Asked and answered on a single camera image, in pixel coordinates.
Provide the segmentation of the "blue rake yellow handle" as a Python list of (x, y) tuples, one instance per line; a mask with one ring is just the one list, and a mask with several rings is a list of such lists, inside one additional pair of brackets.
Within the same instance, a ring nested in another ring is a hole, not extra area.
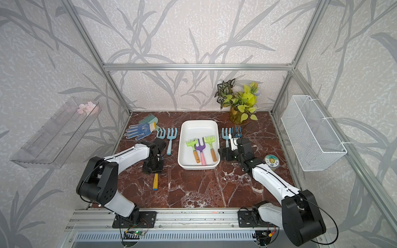
[(231, 136), (232, 138), (241, 138), (243, 136), (241, 126), (233, 127)]

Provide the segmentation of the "blue rake pink handle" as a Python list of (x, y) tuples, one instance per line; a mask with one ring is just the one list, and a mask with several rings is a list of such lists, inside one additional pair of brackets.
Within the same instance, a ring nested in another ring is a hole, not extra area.
[(153, 191), (157, 191), (158, 190), (158, 181), (159, 181), (159, 174), (156, 173), (154, 175)]

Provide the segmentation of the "teal rake light handle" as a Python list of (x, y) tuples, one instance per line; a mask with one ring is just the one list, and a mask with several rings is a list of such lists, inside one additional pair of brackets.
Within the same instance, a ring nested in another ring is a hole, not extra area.
[(231, 133), (233, 131), (233, 128), (222, 128), (222, 138), (225, 140), (225, 147), (229, 148), (229, 139), (231, 137)]

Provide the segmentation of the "teal rake white handle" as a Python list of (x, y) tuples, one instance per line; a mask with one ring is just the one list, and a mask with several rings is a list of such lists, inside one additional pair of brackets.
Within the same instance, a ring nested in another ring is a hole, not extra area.
[(158, 127), (158, 128), (156, 129), (156, 131), (157, 131), (156, 138), (165, 139), (165, 136), (166, 136), (166, 130), (165, 130), (165, 128), (160, 128), (160, 127)]

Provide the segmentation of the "light blue hand rake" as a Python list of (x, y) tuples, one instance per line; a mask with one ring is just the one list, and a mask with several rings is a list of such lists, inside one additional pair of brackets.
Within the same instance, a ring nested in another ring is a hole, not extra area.
[(168, 147), (167, 147), (166, 154), (168, 156), (171, 155), (171, 152), (172, 152), (172, 141), (177, 138), (177, 133), (178, 133), (177, 128), (168, 128), (167, 129), (167, 139), (169, 140), (169, 144), (168, 144)]

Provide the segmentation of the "green rake wooden handle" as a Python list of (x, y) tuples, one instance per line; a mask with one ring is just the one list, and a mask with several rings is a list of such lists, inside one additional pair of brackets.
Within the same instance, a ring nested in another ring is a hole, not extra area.
[(204, 137), (204, 142), (210, 146), (210, 152), (211, 152), (211, 155), (212, 155), (212, 160), (214, 162), (217, 161), (217, 156), (216, 156), (215, 150), (213, 148), (213, 143), (215, 141), (216, 140), (215, 140), (215, 136), (214, 135), (213, 136), (205, 136)]

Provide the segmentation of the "purple rake pink handle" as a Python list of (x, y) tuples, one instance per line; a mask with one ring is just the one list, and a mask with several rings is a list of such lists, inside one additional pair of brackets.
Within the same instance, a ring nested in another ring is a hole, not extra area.
[(204, 156), (204, 153), (203, 153), (203, 150), (205, 149), (205, 143), (204, 143), (204, 138), (202, 138), (202, 143), (200, 142), (200, 139), (198, 138), (197, 139), (197, 142), (195, 143), (195, 145), (194, 145), (194, 148), (195, 148), (195, 150), (197, 150), (198, 152), (199, 152), (199, 154), (200, 154), (200, 161), (201, 161), (201, 164), (203, 165), (203, 166), (206, 166), (207, 164), (206, 164), (206, 160), (205, 160), (205, 156)]

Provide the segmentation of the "green rake orange handle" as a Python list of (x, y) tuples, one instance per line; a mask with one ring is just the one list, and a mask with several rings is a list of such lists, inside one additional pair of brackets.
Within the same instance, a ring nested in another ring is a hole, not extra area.
[(193, 140), (189, 140), (189, 141), (186, 141), (186, 145), (188, 146), (188, 147), (191, 147), (192, 149), (193, 149), (193, 155), (194, 155), (194, 158), (195, 158), (195, 161), (196, 161), (196, 163), (200, 163), (201, 161), (200, 161), (200, 159), (199, 159), (199, 155), (198, 155), (198, 153), (197, 153), (197, 150), (196, 150), (196, 148), (195, 148), (195, 146), (198, 144), (198, 140), (197, 139), (193, 139)]

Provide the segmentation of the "white storage box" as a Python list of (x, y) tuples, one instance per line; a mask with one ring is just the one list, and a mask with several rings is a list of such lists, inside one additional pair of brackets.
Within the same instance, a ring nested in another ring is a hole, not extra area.
[[(202, 143), (202, 138), (205, 136), (215, 136), (215, 142), (213, 143), (213, 148), (215, 150), (217, 161), (212, 160), (212, 155), (210, 152), (210, 146), (205, 143), (205, 149), (203, 150), (206, 166), (200, 163), (196, 163), (193, 149), (186, 145), (186, 141), (200, 139)], [(186, 170), (204, 170), (204, 169), (214, 169), (220, 162), (220, 155), (218, 153), (218, 148), (220, 148), (219, 141), (219, 131), (218, 124), (213, 120), (188, 120), (182, 124), (181, 135), (178, 148), (178, 164), (180, 167)]]

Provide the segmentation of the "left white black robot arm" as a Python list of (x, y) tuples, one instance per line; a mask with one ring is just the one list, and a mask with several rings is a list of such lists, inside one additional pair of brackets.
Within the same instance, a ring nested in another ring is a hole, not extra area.
[(157, 138), (153, 142), (139, 142), (112, 156), (90, 158), (78, 182), (77, 194), (137, 222), (139, 207), (118, 192), (118, 176), (140, 161), (144, 162), (143, 170), (160, 173), (163, 168), (161, 153), (165, 147), (165, 141)]

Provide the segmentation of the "green potted plant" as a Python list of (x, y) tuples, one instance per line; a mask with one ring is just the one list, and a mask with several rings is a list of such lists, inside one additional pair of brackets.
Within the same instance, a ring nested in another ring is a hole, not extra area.
[(252, 82), (244, 85), (244, 90), (234, 92), (230, 107), (230, 121), (237, 125), (244, 124), (249, 118), (257, 120), (255, 111), (257, 109), (258, 84)]

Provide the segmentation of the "pink artificial flowers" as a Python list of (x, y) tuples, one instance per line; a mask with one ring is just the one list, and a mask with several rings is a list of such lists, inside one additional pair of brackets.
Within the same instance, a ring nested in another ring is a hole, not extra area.
[(97, 104), (89, 101), (88, 103), (85, 104), (80, 104), (78, 109), (77, 109), (77, 113), (80, 115), (86, 115), (89, 116), (91, 114), (96, 114), (99, 111), (99, 107), (97, 106)]

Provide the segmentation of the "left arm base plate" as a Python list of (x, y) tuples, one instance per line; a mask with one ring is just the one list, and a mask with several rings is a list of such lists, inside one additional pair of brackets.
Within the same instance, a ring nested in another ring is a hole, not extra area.
[(129, 217), (116, 215), (112, 228), (154, 228), (156, 211), (135, 211)]

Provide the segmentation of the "aluminium frame crossbar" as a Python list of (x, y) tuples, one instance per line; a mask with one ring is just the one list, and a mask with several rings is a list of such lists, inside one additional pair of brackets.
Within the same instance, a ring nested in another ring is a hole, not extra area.
[(107, 71), (289, 71), (293, 66), (291, 64), (103, 64), (102, 67)]

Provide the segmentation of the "aluminium front rail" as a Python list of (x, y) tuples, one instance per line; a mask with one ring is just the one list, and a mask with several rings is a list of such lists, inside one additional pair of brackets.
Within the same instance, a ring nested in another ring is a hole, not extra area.
[[(252, 220), (249, 211), (239, 208), (172, 208), (143, 209), (145, 218), (140, 226), (153, 231), (161, 230), (238, 230), (260, 229)], [(115, 214), (103, 208), (76, 210), (66, 226), (67, 231), (113, 230)]]

